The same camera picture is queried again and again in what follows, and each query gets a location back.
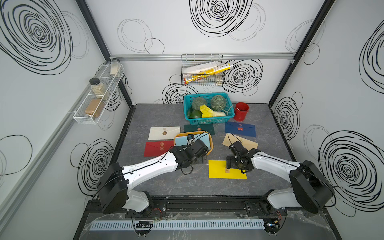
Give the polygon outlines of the light blue envelope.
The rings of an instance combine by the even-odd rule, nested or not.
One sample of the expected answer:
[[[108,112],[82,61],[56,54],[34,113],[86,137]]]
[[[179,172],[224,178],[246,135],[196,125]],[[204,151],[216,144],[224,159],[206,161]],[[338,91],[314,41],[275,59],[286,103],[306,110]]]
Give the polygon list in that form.
[[[196,140],[201,140],[209,148],[209,150],[211,149],[210,135],[208,133],[194,134],[194,136],[195,138],[192,140],[192,143],[195,142]],[[187,136],[181,136],[181,137],[175,138],[175,146],[183,146],[188,144],[189,143],[187,140]]]

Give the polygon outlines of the yellow envelope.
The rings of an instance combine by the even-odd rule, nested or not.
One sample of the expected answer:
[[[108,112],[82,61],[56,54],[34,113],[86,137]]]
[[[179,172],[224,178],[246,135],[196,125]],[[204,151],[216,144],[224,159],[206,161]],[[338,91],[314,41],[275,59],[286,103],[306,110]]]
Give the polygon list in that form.
[[[247,174],[238,169],[227,169],[226,161],[209,160],[209,178],[246,180]]]

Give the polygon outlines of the beige envelope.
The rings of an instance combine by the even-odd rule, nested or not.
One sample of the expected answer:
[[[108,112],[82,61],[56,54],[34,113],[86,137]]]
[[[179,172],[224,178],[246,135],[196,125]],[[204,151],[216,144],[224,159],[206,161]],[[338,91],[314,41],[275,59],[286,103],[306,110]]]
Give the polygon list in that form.
[[[242,138],[242,137],[239,137],[239,136],[236,136],[236,135],[232,135],[230,133],[227,133],[225,135],[225,138],[223,140],[223,145],[226,146],[226,147],[229,147],[231,144],[234,144],[236,141],[240,141],[241,144],[247,150],[257,149],[258,148],[258,143],[253,142],[253,141],[248,140],[248,139],[245,139],[245,138]]]

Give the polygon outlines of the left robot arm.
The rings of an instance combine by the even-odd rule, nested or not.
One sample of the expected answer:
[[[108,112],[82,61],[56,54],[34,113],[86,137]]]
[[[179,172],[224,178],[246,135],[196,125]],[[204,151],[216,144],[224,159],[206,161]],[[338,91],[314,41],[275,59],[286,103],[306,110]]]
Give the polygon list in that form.
[[[123,167],[119,163],[111,164],[97,184],[96,194],[103,214],[130,210],[142,217],[150,216],[154,209],[150,194],[134,188],[162,174],[186,169],[208,152],[209,147],[196,140],[190,145],[172,146],[161,156],[139,164]]]

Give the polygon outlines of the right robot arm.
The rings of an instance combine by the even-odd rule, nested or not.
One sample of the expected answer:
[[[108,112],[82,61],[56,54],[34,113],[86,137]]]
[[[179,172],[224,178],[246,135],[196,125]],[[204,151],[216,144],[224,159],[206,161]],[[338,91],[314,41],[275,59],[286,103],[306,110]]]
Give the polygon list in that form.
[[[273,209],[303,208],[317,214],[335,191],[319,169],[311,162],[291,162],[270,156],[258,149],[246,149],[240,141],[229,145],[233,153],[227,157],[227,169],[239,169],[242,174],[254,169],[274,174],[291,184],[284,190],[270,190],[263,196],[264,205]]]

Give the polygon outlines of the yellow storage box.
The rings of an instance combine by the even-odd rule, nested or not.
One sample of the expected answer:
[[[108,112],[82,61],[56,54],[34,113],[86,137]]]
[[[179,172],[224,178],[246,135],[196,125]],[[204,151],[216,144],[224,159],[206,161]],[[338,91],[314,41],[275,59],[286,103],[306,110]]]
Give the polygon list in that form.
[[[207,155],[209,155],[214,149],[212,136],[209,132],[206,131],[180,133],[174,138],[174,145],[190,145],[197,140],[201,140],[208,147],[209,151]]]

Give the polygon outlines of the white wrap box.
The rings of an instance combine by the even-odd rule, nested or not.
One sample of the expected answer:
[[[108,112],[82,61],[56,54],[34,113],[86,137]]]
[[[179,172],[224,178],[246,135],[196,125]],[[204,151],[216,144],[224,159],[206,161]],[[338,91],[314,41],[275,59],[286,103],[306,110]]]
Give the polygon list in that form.
[[[222,65],[223,63],[214,61],[214,62],[208,62],[192,67],[182,68],[183,74],[203,74],[204,71],[213,69],[215,67],[218,67]]]

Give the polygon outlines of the yellow foil roll box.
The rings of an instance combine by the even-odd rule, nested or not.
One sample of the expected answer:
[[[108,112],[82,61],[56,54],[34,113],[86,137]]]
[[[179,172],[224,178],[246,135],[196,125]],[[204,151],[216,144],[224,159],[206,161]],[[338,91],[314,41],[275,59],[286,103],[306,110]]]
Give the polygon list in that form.
[[[232,64],[223,64],[213,69],[204,71],[203,74],[183,74],[183,82],[184,84],[189,84],[205,78],[214,79],[214,77],[211,76],[220,75],[221,73],[231,70],[232,68]]]

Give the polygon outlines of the white envelope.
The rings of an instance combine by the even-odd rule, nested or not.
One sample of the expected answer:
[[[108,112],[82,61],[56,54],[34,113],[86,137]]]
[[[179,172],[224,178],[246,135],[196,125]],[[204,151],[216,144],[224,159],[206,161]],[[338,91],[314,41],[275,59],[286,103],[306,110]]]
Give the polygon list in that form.
[[[151,127],[148,140],[173,140],[181,133],[181,127]]]

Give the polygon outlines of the dark green envelope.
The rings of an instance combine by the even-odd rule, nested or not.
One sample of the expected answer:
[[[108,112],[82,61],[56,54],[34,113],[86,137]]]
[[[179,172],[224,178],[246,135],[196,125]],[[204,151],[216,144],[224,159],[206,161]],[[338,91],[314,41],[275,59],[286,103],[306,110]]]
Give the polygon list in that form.
[[[205,131],[210,135],[215,135],[214,125],[213,124],[203,124],[203,125],[184,125],[184,132],[198,132]]]

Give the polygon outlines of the navy blue envelope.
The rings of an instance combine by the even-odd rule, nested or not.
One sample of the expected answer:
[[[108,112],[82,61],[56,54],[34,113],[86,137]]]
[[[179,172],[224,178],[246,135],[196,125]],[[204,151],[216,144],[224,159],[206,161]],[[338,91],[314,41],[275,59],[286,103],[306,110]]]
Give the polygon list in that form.
[[[226,122],[225,132],[254,138],[257,136],[255,125],[244,123]]]

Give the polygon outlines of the red envelope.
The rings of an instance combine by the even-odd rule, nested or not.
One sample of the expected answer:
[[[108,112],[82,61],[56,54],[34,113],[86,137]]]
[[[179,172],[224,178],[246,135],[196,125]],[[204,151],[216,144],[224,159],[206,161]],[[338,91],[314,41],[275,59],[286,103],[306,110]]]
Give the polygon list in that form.
[[[173,141],[147,142],[145,145],[144,157],[158,157],[174,146]]]

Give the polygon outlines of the green pepper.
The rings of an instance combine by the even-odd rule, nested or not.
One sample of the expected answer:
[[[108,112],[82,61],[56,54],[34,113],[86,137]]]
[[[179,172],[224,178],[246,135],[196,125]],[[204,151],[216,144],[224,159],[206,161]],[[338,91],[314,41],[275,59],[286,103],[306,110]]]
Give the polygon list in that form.
[[[191,111],[190,115],[189,115],[189,119],[199,119],[202,117],[202,112],[199,111],[199,110],[193,110]]]

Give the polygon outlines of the yellow white cabbage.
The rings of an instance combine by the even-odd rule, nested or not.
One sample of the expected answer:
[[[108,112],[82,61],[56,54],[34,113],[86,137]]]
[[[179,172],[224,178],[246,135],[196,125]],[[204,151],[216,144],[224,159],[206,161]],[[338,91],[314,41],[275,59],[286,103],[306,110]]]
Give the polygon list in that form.
[[[202,118],[216,118],[216,117],[226,117],[227,115],[224,112],[216,112],[207,107],[206,105],[200,106],[200,112],[202,113]]]

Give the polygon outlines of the teal plastic basket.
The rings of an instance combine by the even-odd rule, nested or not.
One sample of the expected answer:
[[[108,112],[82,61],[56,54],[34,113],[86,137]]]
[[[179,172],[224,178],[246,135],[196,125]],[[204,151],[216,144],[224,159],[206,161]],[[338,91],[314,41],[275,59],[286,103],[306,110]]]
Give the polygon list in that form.
[[[192,106],[192,103],[195,98],[197,97],[204,98],[208,103],[208,107],[211,107],[211,99],[216,95],[220,95],[224,97],[227,102],[227,105],[224,108],[225,110],[224,112],[226,113],[225,117],[211,117],[211,118],[197,118],[197,119],[190,119],[187,117],[187,111]],[[226,123],[230,118],[233,118],[235,116],[235,111],[233,109],[233,104],[231,102],[231,99],[226,93],[191,94],[191,95],[184,96],[184,116],[185,116],[185,119],[189,121],[191,125],[221,124],[221,123]]]

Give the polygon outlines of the red cup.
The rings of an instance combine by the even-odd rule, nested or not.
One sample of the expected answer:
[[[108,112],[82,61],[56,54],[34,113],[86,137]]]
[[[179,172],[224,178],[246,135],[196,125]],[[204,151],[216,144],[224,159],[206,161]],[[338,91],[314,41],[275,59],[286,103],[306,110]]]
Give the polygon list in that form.
[[[249,112],[249,105],[243,102],[239,102],[235,105],[235,116],[234,120],[238,122],[242,122],[245,118],[247,113]]]

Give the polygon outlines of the left green melon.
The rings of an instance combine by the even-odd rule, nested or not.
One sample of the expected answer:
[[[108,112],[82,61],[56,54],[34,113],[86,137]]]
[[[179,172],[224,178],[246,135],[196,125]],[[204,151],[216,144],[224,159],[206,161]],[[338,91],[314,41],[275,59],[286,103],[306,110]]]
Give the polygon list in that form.
[[[192,108],[193,110],[200,110],[200,106],[207,105],[207,100],[202,97],[196,97],[194,98],[192,102]]]

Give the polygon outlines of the green melon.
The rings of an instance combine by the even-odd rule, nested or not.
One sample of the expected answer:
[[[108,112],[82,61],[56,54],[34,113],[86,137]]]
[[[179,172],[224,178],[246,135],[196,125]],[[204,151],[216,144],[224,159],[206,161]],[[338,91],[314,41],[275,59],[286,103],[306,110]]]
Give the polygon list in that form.
[[[192,108],[193,110],[200,110],[200,106],[207,105],[207,100],[202,97],[196,97],[194,98],[192,102]]]
[[[223,111],[226,109],[227,100],[221,95],[215,95],[211,99],[211,108],[214,111]]]

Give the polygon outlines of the right green melon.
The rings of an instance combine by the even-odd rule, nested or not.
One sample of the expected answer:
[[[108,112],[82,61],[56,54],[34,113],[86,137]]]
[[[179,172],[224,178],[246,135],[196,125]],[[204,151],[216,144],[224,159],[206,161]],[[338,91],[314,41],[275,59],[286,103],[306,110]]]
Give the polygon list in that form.
[[[223,111],[226,109],[227,100],[221,95],[215,95],[211,99],[211,108],[214,111]]]

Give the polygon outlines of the brown block package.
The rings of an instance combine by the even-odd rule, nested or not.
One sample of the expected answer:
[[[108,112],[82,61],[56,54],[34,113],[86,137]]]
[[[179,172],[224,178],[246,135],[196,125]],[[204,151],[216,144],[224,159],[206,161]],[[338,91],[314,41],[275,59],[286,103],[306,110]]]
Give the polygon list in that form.
[[[85,117],[98,118],[104,109],[104,102],[101,99],[92,99],[85,110]]]

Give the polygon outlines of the black lid spice jar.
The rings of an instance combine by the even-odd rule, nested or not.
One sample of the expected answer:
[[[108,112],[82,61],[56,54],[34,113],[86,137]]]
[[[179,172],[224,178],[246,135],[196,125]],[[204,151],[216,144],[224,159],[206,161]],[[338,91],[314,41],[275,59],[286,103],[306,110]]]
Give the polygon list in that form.
[[[91,78],[89,80],[89,83],[91,85],[91,90],[93,91],[94,95],[98,96],[99,98],[105,96],[107,89],[104,83],[102,83],[99,78]]]

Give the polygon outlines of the clear lid jar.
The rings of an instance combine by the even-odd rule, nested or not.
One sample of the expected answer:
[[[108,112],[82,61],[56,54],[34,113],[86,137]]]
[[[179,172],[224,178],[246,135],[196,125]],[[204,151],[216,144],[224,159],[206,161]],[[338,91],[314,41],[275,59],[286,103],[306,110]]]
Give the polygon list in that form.
[[[119,73],[121,62],[117,58],[113,58],[110,63],[110,75],[116,76]]]

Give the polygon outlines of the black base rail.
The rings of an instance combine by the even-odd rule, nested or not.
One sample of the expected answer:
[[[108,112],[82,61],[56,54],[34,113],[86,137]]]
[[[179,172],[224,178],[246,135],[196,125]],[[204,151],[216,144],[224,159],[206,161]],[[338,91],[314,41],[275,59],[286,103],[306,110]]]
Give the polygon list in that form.
[[[247,217],[273,217],[283,208],[273,207],[266,196],[238,197],[188,197],[188,196],[152,196],[148,210],[143,214],[123,208],[113,213],[123,213],[125,216],[139,219],[165,219],[176,213],[216,213],[240,212]]]

